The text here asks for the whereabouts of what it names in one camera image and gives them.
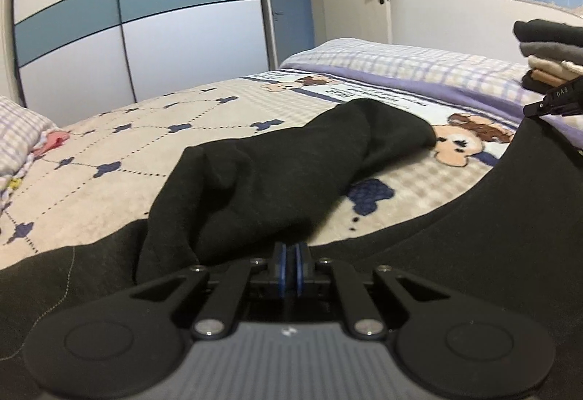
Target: pillow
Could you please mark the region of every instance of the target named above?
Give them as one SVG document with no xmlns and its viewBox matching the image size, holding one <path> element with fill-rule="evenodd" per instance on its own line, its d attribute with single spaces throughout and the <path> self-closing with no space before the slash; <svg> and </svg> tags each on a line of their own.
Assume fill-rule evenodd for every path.
<svg viewBox="0 0 583 400">
<path fill-rule="evenodd" d="M 55 129 L 48 118 L 0 96 L 0 214 L 33 164 L 33 150 Z"/>
</svg>

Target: white thread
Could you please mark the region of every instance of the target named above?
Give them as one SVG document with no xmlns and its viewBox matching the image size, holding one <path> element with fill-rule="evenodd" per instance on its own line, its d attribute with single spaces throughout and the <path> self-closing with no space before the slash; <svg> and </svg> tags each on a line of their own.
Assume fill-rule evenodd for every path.
<svg viewBox="0 0 583 400">
<path fill-rule="evenodd" d="M 40 320 L 43 319 L 43 317 L 45 317 L 52 310 L 54 310 L 57 306 L 59 306 L 59 304 L 61 304 L 63 301 L 65 301 L 65 298 L 69 294 L 69 284 L 71 282 L 71 273 L 73 271 L 73 265 L 75 264 L 75 247 L 71 247 L 71 248 L 73 249 L 73 256 L 71 257 L 71 266 L 69 266 L 69 272 L 67 273 L 67 284 L 65 286 L 65 294 L 62 296 L 62 298 L 59 301 L 57 301 L 53 306 L 51 306 L 42 315 L 40 315 L 36 319 L 36 321 L 34 321 L 32 327 L 28 330 L 27 335 L 30 333 L 30 331 L 32 331 L 34 329 L 34 327 L 40 322 Z M 20 353 L 20 351 L 22 350 L 23 347 L 24 347 L 24 341 L 22 342 L 22 344 L 20 345 L 20 347 L 17 349 L 16 352 L 14 352 L 13 354 L 11 354 L 11 355 L 9 355 L 7 357 L 0 357 L 0 361 L 10 360 L 11 358 L 16 357 Z"/>
</svg>

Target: cartoon print blanket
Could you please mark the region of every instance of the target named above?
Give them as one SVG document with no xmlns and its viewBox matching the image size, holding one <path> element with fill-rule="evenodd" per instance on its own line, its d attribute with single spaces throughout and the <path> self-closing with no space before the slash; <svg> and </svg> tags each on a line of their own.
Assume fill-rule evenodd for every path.
<svg viewBox="0 0 583 400">
<path fill-rule="evenodd" d="M 503 112 L 301 70 L 168 94 L 66 129 L 67 145 L 34 163 L 0 215 L 0 268 L 90 244 L 144 218 L 185 147 L 302 126 L 356 98 L 420 116 L 434 126 L 438 142 L 350 187 L 311 245 L 369 234 L 451 201 L 496 164 L 517 127 Z"/>
</svg>

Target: folded gray garment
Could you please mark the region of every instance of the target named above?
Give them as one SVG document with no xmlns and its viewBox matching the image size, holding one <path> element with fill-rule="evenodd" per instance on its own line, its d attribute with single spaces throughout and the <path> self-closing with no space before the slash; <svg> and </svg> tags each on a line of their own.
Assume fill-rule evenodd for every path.
<svg viewBox="0 0 583 400">
<path fill-rule="evenodd" d="M 535 41 L 520 43 L 520 52 L 524 57 L 537 55 L 539 58 L 571 61 L 583 66 L 583 48 L 572 44 Z"/>
</svg>

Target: sliding wardrobe door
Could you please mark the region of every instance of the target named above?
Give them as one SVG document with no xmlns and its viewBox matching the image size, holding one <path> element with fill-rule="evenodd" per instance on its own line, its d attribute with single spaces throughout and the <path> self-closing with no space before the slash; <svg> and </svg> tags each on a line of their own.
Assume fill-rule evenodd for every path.
<svg viewBox="0 0 583 400">
<path fill-rule="evenodd" d="M 117 0 L 14 0 L 27 106 L 59 125 L 133 102 Z"/>
<path fill-rule="evenodd" d="M 138 101 L 267 70 L 261 0 L 120 0 Z"/>
</svg>

